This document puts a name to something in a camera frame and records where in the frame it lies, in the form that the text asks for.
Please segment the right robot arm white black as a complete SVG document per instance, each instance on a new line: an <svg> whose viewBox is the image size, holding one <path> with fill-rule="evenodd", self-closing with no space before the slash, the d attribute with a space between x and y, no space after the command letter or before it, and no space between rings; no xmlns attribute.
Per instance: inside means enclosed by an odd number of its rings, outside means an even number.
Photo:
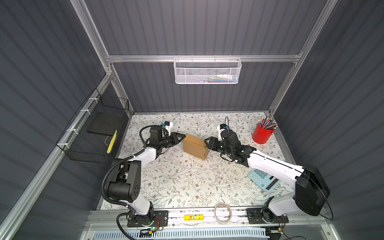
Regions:
<svg viewBox="0 0 384 240"><path fill-rule="evenodd" d="M218 126L219 137L204 140L209 150L219 152L227 162L260 170L288 184L293 191L279 197L270 197L261 208L265 222L273 223L286 214L302 211L319 216L328 202L330 189L319 169L293 165L268 156L249 145L241 144L237 134L226 124Z"/></svg>

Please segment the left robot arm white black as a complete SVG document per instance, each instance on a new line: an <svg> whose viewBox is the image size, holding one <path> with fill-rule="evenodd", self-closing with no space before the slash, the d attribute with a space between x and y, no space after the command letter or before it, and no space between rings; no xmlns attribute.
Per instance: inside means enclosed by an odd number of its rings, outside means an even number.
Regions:
<svg viewBox="0 0 384 240"><path fill-rule="evenodd" d="M115 159L101 185L103 199L114 205L128 208L135 216L153 220L153 204L140 194L142 167L157 159L163 149L169 149L186 137L172 132L172 122L145 126L139 131L143 148L129 157Z"/></svg>

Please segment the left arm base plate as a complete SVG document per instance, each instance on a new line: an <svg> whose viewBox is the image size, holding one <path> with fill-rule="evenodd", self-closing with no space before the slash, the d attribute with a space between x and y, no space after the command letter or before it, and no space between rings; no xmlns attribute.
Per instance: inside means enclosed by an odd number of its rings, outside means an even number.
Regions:
<svg viewBox="0 0 384 240"><path fill-rule="evenodd" d="M146 216L136 216L129 214L126 216L128 221L127 227L167 227L169 220L169 211L154 210L154 216L151 221L146 219Z"/></svg>

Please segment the brown cardboard box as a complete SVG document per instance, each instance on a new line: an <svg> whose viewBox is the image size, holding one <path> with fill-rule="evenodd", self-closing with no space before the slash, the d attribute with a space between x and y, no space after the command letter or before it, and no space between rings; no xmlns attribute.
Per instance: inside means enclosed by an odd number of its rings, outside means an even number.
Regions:
<svg viewBox="0 0 384 240"><path fill-rule="evenodd" d="M209 149L204 140L193 135L186 134L183 139L184 152L198 159L205 160L208 156Z"/></svg>

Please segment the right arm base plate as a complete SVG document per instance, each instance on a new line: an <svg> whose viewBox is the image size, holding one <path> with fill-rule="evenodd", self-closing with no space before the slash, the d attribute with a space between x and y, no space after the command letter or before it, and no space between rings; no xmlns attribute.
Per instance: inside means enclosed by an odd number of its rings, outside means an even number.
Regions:
<svg viewBox="0 0 384 240"><path fill-rule="evenodd" d="M276 216L270 210L263 208L247 208L247 218L250 224L287 224L287 215Z"/></svg>

